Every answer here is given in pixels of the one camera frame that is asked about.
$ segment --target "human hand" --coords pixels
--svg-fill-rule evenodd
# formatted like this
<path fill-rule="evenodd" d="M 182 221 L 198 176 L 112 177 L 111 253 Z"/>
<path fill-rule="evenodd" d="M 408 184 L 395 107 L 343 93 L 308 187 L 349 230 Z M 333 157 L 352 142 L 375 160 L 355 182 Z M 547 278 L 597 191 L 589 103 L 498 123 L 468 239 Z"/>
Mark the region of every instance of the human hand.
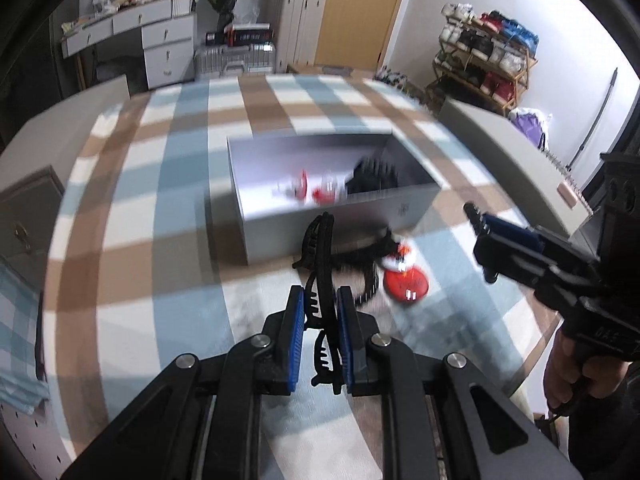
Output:
<path fill-rule="evenodd" d="M 574 349 L 575 341 L 564 336 L 562 330 L 558 330 L 549 361 L 546 362 L 543 380 L 546 401 L 552 409 L 571 400 L 571 385 L 581 375 L 592 380 L 589 387 L 592 397 L 603 399 L 610 396 L 620 386 L 629 367 L 629 363 L 615 357 L 596 356 L 588 359 L 580 370 L 573 358 Z"/>

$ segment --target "white desk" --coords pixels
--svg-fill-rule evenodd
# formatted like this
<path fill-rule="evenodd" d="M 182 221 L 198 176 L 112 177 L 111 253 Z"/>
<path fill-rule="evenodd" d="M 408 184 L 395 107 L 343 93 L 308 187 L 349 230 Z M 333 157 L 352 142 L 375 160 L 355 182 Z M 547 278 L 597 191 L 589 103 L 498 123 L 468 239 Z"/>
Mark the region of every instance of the white desk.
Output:
<path fill-rule="evenodd" d="M 62 56 L 138 27 L 142 28 L 149 89 L 193 79 L 196 17 L 191 0 L 155 0 L 79 28 L 62 39 Z"/>

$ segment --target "pole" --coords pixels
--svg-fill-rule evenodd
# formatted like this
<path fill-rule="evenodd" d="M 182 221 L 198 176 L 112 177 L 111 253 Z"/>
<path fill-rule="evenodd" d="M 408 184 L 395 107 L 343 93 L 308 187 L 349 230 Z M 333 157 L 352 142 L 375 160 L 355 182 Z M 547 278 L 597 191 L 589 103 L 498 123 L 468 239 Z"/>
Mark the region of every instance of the pole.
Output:
<path fill-rule="evenodd" d="M 596 126 L 598 126 L 598 123 L 600 122 L 600 118 L 604 113 L 604 108 L 607 107 L 607 103 L 609 102 L 609 98 L 611 97 L 611 93 L 613 92 L 613 87 L 616 85 L 617 78 L 618 78 L 618 68 L 616 67 L 616 69 L 613 71 L 613 76 L 611 77 L 611 82 L 609 83 L 609 89 L 607 90 L 607 95 L 605 95 L 604 97 L 604 101 L 602 102 L 600 111 L 598 112 L 598 115 L 596 116 L 595 120 L 593 121 L 593 124 L 591 125 L 591 128 L 589 129 L 589 133 L 587 134 L 586 137 L 584 137 L 584 140 L 580 145 L 580 148 L 578 148 L 578 151 L 575 152 L 574 158 L 572 158 L 571 162 L 569 162 L 569 164 L 566 165 L 567 171 L 572 170 L 572 167 L 574 166 L 575 161 L 578 159 L 580 154 L 584 151 L 584 148 L 587 145 L 587 142 L 589 142 L 589 139 L 591 139 L 591 136 L 593 135 L 596 129 Z"/>

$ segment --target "silver suitcase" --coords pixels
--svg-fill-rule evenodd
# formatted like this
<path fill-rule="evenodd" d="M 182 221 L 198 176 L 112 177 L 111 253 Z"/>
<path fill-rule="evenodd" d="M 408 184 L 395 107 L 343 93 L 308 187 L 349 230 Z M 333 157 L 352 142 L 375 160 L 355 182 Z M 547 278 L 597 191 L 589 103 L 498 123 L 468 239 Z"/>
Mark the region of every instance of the silver suitcase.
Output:
<path fill-rule="evenodd" d="M 276 64 L 276 50 L 273 43 L 204 46 L 196 52 L 195 63 L 196 80 L 272 74 Z"/>

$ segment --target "white pegboard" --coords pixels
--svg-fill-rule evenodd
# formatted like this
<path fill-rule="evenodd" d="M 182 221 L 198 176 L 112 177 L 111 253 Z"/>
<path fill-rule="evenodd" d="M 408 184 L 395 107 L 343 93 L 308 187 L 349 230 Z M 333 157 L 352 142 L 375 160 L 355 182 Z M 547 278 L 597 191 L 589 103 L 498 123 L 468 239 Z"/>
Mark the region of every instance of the white pegboard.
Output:
<path fill-rule="evenodd" d="M 18 449 L 42 480 L 59 480 L 71 464 L 56 427 L 48 401 L 33 415 L 25 415 L 5 402 L 0 403 L 0 415 Z"/>

